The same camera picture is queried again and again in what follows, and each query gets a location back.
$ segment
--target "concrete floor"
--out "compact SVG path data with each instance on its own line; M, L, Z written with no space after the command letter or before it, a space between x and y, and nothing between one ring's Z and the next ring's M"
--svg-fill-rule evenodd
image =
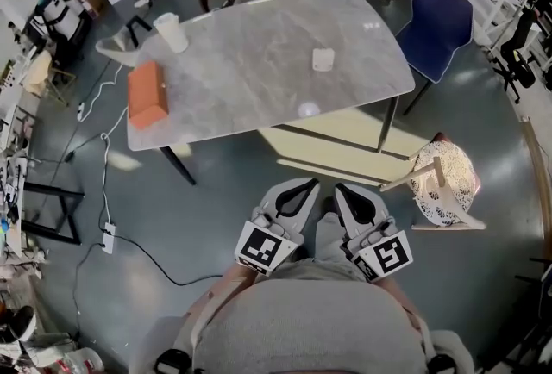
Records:
M133 1L120 2L95 24L84 61L72 67L78 84L71 106L62 109L43 101L32 142L34 156L59 159L75 130L67 151L115 123L126 105L127 69L117 86L104 88L92 116L78 127L75 115L78 103L98 81L113 78L116 64L96 53L94 43L114 34L135 13ZM410 17L409 0L370 3L393 32ZM182 19L201 13L198 0L156 0L146 19L151 22L166 11L177 12ZM417 74L415 78L418 89L423 80ZM413 97L414 92L401 99L399 111ZM385 104L361 110L381 118ZM492 339L523 288L514 274L540 270L527 262L530 256L541 256L543 232L530 155L518 119L485 57L471 44L457 53L442 83L431 88L407 118L398 113L395 128L426 139L444 132L467 152L480 177L481 190L470 213L487 222L484 232L414 233L408 227L423 218L410 191L404 187L384 195L398 226L407 229L414 255L414 264L400 271L397 280L431 328L456 331L475 356ZM198 181L191 187L159 151L131 152L125 132L122 124L111 136L107 182L117 232L142 244L181 281L223 272L233 261L243 222L264 192L276 183L309 175L277 164L278 154L251 132L192 144L191 155L183 156ZM37 296L53 323L70 332L75 330L77 314L72 302L75 266L88 246L102 237L97 218L103 161L104 144L94 140L77 152L71 164L63 164L54 180L86 194L76 214L83 245L41 240L50 263L44 266L44 279L35 284ZM40 165L31 179L49 183L54 169L55 164ZM336 183L332 177L319 178L322 192L328 193ZM41 197L29 197L27 217L41 203ZM59 212L58 201L49 198L41 221L53 222ZM306 234L313 233L311 228ZM211 283L175 287L130 244L116 243L112 256L96 249L79 277L83 344L96 348L112 370L124 371L153 322L162 315L182 315Z

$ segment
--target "white cup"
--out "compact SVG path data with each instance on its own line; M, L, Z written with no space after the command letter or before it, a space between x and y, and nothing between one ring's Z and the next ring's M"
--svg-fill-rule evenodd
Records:
M174 53L182 53L188 47L188 39L176 14L167 12L157 17L154 26Z

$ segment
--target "gray marble tabletop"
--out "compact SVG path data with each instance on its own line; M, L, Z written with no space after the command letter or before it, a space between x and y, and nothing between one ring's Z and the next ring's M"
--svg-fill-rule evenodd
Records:
M145 150L266 128L378 102L414 89L397 41L366 0L266 0L180 23L190 46L174 54L155 34L138 65L164 67L169 116L138 130ZM333 69L312 69L332 48Z

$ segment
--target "orange tissue box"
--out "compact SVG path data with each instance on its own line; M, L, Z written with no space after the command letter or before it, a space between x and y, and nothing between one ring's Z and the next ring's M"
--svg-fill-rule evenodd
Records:
M169 115L163 68L154 61L136 67L129 74L129 121L144 129Z

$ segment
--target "electrical outlet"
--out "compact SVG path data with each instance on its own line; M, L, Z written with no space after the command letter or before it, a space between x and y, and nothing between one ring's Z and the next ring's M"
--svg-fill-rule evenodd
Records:
M85 112L85 104L81 103L81 104L78 105L78 110L77 110L77 121L78 122L82 121L84 112Z
M112 234L115 234L115 226L106 222L105 229L111 234L103 234L104 237L102 250L104 250L108 254L113 254L113 243L115 242L115 238L112 236Z

